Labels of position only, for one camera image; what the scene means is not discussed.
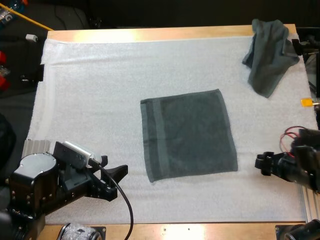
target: crumpled gray cloth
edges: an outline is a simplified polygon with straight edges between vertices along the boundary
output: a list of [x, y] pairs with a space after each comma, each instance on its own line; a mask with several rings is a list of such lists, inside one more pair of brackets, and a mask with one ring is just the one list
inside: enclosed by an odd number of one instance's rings
[[254, 91], [269, 98], [288, 68], [300, 59], [281, 21], [254, 19], [252, 30], [252, 44], [242, 63], [251, 68], [248, 83]]
[[140, 107], [150, 182], [238, 170], [219, 89], [145, 99]]

